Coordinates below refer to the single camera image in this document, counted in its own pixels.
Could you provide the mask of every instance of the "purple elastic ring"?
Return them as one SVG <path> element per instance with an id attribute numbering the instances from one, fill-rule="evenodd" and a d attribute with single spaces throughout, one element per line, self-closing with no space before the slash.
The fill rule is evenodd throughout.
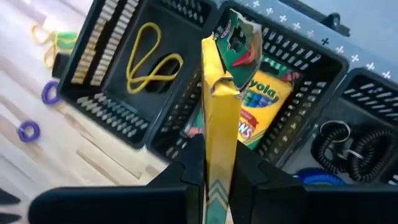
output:
<path id="1" fill-rule="evenodd" d="M 25 133 L 25 130 L 28 127 L 33 128 L 33 134 L 31 136 L 28 136 Z M 22 142 L 31 142 L 31 141 L 35 141 L 36 139 L 39 138 L 39 136 L 40 136 L 40 128 L 39 128 L 39 125 L 36 122 L 34 122 L 34 121 L 24 121 L 18 127 L 17 133 L 18 133 L 19 139 Z"/>
<path id="2" fill-rule="evenodd" d="M 57 93 L 55 94 L 55 97 L 52 99 L 49 99 L 49 93 L 51 88 L 55 88 Z M 46 105 L 54 105 L 60 101 L 60 98 L 58 97 L 58 82 L 57 81 L 49 81 L 47 84 L 45 84 L 43 91 L 42 91 L 42 101 Z"/>

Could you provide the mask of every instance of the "black plastic basket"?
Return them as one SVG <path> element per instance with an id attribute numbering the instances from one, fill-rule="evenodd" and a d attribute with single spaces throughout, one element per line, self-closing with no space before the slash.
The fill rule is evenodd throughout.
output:
<path id="1" fill-rule="evenodd" d="M 233 8 L 249 20 L 262 24 L 264 29 L 263 53 L 293 71 L 303 74 L 295 83 L 279 114 L 266 131 L 257 148 L 263 157 L 276 163 L 305 138 L 313 125 L 313 118 L 331 98 L 347 71 L 347 62 L 322 46 L 298 35 L 274 21 L 259 16 L 236 2 L 224 2 L 220 8 L 217 27 L 228 23 L 226 12 Z M 174 99 L 166 105 L 151 132 L 147 148 L 163 158 L 174 160 L 184 149 L 189 137 L 183 132 L 201 98 L 201 75 L 198 70 L 189 82 L 180 85 Z"/>
<path id="2" fill-rule="evenodd" d="M 165 103 L 200 61 L 200 40 L 212 29 L 216 6 L 205 0 L 94 1 L 60 83 L 63 99 L 132 147 L 143 146 Z M 150 81 L 129 94 L 126 67 L 139 28 L 156 23 L 162 39 L 135 77 L 148 75 L 171 53 L 184 63 L 173 81 Z M 154 46 L 153 30 L 143 32 L 133 66 Z"/>
<path id="3" fill-rule="evenodd" d="M 316 121 L 318 125 L 313 126 L 313 137 L 319 135 L 320 125 L 327 121 L 343 121 L 357 134 L 366 133 L 375 127 L 398 131 L 398 85 L 365 68 L 356 68 L 347 74 Z M 296 146 L 296 154 L 291 158 L 291 163 L 296 165 L 287 164 L 287 170 L 295 172 L 294 170 L 313 165 L 315 161 L 308 157 L 311 157 L 310 148 L 314 146 L 314 139 L 316 138 L 308 138 Z M 308 164 L 299 162 L 303 157 L 307 157 L 305 160 Z M 397 174 L 397 170 L 398 151 L 393 153 L 372 182 L 387 183 Z"/>

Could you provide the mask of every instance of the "yellow rubber band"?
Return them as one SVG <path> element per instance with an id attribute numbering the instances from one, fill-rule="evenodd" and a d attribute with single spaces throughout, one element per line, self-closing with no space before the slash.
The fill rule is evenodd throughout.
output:
<path id="1" fill-rule="evenodd" d="M 39 38 L 37 38 L 35 32 L 36 32 L 36 29 L 38 29 L 38 28 L 40 28 L 40 29 L 44 30 L 46 33 L 48 33 L 48 36 L 44 40 L 39 40 Z M 36 44 L 38 44 L 38 45 L 44 45 L 44 44 L 48 44 L 48 43 L 52 42 L 52 45 L 44 53 L 44 57 L 43 57 L 44 65 L 46 67 L 48 67 L 48 68 L 51 68 L 51 67 L 54 66 L 55 56 L 56 56 L 56 54 L 58 52 L 66 53 L 66 54 L 71 54 L 71 52 L 72 52 L 72 50 L 61 50 L 61 49 L 59 49 L 58 48 L 58 42 L 59 41 L 63 41 L 65 43 L 74 43 L 74 42 L 77 41 L 77 37 L 72 39 L 72 40 L 62 39 L 62 38 L 59 37 L 58 32 L 46 30 L 46 29 L 44 29 L 43 27 L 41 27 L 39 25 L 33 25 L 30 28 L 30 34 L 31 34 L 31 36 L 33 38 L 33 41 Z"/>
<path id="2" fill-rule="evenodd" d="M 153 48 L 151 48 L 151 50 L 137 63 L 137 65 L 131 70 L 131 66 L 132 66 L 132 61 L 134 60 L 134 56 L 136 55 L 136 51 L 137 51 L 137 46 L 138 43 L 141 39 L 141 35 L 142 32 L 144 31 L 144 29 L 151 27 L 153 28 L 156 33 L 157 33 L 157 40 L 155 45 L 153 46 Z M 179 54 L 170 54 L 168 56 L 166 56 L 165 58 L 163 58 L 162 61 L 160 61 L 159 64 L 157 64 L 157 66 L 155 67 L 155 69 L 148 75 L 148 76 L 144 76 L 144 77 L 137 77 L 137 78 L 133 78 L 134 75 L 136 74 L 137 70 L 139 69 L 139 67 L 149 58 L 150 55 L 152 55 L 154 53 L 154 51 L 156 50 L 156 48 L 159 46 L 160 40 L 162 38 L 162 32 L 160 31 L 160 28 L 158 25 L 154 24 L 153 22 L 148 22 L 145 23 L 144 25 L 142 25 L 142 27 L 138 30 L 138 34 L 137 34 L 137 39 L 134 43 L 134 46 L 132 48 L 132 52 L 130 55 L 130 59 L 129 59 L 129 63 L 127 65 L 127 69 L 126 69 L 126 78 L 127 78 L 127 92 L 131 93 L 131 94 L 135 94 L 140 92 L 143 88 L 145 88 L 145 86 L 151 81 L 151 80 L 161 80 L 161 81 L 171 81 L 173 80 L 178 72 L 180 71 L 184 61 L 181 57 L 181 55 Z M 178 69 L 177 72 L 175 72 L 172 75 L 157 75 L 156 73 L 159 71 L 159 69 L 169 60 L 175 59 L 178 61 L 178 63 L 180 64 L 180 68 Z M 137 88 L 131 88 L 131 84 L 133 83 L 137 83 L 137 82 L 142 82 Z"/>

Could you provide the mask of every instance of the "light wood surface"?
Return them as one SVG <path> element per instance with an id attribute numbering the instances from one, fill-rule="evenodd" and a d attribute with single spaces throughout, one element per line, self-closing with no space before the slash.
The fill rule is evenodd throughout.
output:
<path id="1" fill-rule="evenodd" d="M 134 150 L 65 103 L 42 103 L 51 69 L 36 45 L 32 25 L 79 31 L 92 0 L 0 0 L 0 188 L 22 202 L 0 212 L 22 215 L 38 194 L 61 186 L 146 185 L 167 165 L 145 148 Z M 19 140 L 26 120 L 39 124 L 40 139 Z M 232 223 L 228 212 L 227 223 Z"/>

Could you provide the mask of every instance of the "yellow object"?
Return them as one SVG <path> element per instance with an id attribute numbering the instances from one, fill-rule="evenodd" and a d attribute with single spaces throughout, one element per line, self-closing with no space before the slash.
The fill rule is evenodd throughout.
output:
<path id="1" fill-rule="evenodd" d="M 142 31 L 144 31 L 145 28 L 147 27 L 151 27 L 153 28 L 156 33 L 157 33 L 157 41 L 156 44 L 154 45 L 154 47 L 137 63 L 137 65 L 131 70 L 131 66 L 132 66 L 132 61 L 134 60 L 134 56 L 136 54 L 137 51 L 137 47 L 138 47 L 138 43 L 141 39 L 141 35 L 142 35 Z M 163 58 L 163 60 L 155 67 L 155 69 L 148 75 L 145 77 L 137 77 L 137 78 L 133 78 L 134 74 L 137 72 L 137 70 L 139 69 L 139 67 L 148 59 L 149 56 L 151 56 L 154 51 L 156 50 L 156 48 L 159 46 L 160 44 L 160 40 L 162 38 L 162 32 L 160 31 L 160 28 L 158 25 L 154 24 L 153 22 L 148 22 L 145 23 L 139 30 L 138 30 L 138 34 L 137 34 L 137 39 L 134 43 L 134 46 L 132 48 L 132 52 L 130 55 L 130 59 L 129 59 L 129 63 L 127 65 L 127 69 L 126 69 L 126 78 L 127 78 L 127 91 L 129 93 L 135 94 L 140 92 L 143 88 L 145 88 L 145 86 L 151 81 L 151 80 L 162 80 L 162 81 L 171 81 L 173 80 L 176 76 L 177 73 L 180 71 L 182 65 L 183 65 L 183 59 L 179 54 L 170 54 L 168 56 L 166 56 L 165 58 Z M 175 59 L 178 60 L 179 64 L 180 64 L 180 68 L 177 72 L 175 72 L 172 75 L 157 75 L 156 73 L 159 71 L 159 69 L 170 59 Z M 137 88 L 131 88 L 131 84 L 133 83 L 137 83 L 137 82 L 142 82 Z"/>
<path id="2" fill-rule="evenodd" d="M 224 72 L 213 36 L 203 39 L 202 103 L 205 128 L 209 217 L 224 217 L 228 207 L 229 187 L 235 162 L 238 134 L 240 91 L 232 75 Z"/>
<path id="3" fill-rule="evenodd" d="M 48 36 L 44 40 L 39 40 L 36 37 L 35 32 L 36 32 L 36 29 L 38 29 L 38 28 L 40 28 L 40 29 L 44 30 L 46 33 L 48 33 Z M 72 50 L 62 50 L 59 47 L 57 47 L 58 43 L 60 41 L 71 43 L 71 44 L 75 43 L 77 41 L 77 37 L 72 40 L 62 39 L 59 37 L 58 32 L 45 30 L 45 29 L 43 29 L 43 27 L 40 27 L 39 25 L 32 26 L 32 28 L 30 29 L 30 34 L 32 35 L 33 41 L 36 44 L 44 45 L 44 44 L 48 44 L 48 43 L 52 42 L 52 45 L 50 46 L 50 48 L 46 51 L 46 53 L 44 53 L 44 65 L 48 68 L 51 68 L 54 66 L 55 55 L 57 54 L 57 52 L 67 53 L 67 54 L 71 54 L 71 52 L 72 52 Z"/>
<path id="4" fill-rule="evenodd" d="M 241 108 L 238 140 L 253 149 L 292 92 L 292 86 L 258 71 Z"/>

